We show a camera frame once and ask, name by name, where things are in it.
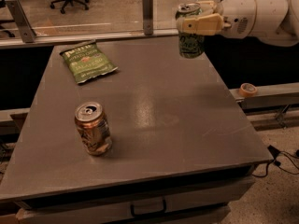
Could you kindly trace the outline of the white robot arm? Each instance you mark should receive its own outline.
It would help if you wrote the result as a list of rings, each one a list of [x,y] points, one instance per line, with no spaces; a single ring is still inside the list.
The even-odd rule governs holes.
[[[299,42],[299,0],[212,0],[187,5],[200,13],[177,18],[177,29],[193,35],[256,37],[278,47]]]

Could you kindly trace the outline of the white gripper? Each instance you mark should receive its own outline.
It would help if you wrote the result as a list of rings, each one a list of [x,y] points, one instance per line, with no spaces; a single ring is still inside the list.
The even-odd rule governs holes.
[[[226,38],[243,39],[251,32],[256,17],[255,0],[198,1],[199,15],[180,17],[176,21],[181,33],[195,35],[220,34]]]

